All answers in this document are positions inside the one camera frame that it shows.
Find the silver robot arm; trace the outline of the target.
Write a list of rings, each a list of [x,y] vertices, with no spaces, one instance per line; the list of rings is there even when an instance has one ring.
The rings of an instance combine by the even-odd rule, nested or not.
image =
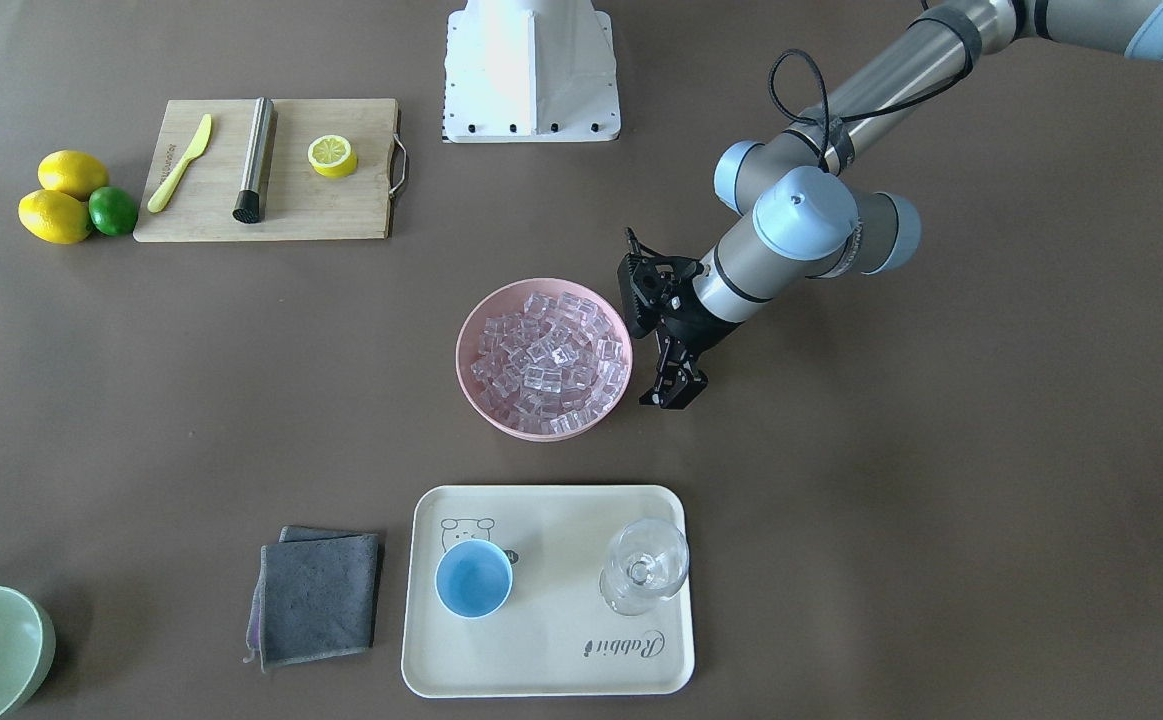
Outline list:
[[[618,266],[628,334],[657,342],[640,404],[686,409],[708,386],[700,361],[799,281],[882,275],[921,242],[915,205],[843,181],[865,151],[1023,38],[1163,63],[1163,1],[939,1],[839,88],[808,60],[818,100],[802,111],[768,92],[785,128],[728,147],[713,170],[735,223],[701,256],[669,255],[627,231]]]

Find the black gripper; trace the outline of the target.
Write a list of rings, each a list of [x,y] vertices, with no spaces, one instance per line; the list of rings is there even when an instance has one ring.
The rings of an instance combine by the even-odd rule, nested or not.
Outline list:
[[[686,409],[708,387],[708,377],[692,356],[718,345],[735,332],[735,325],[706,309],[697,295],[695,278],[709,275],[702,261],[649,249],[630,227],[626,241],[628,252],[618,265],[618,284],[627,332],[633,340],[652,332],[668,337],[657,340],[657,375],[638,402]]]

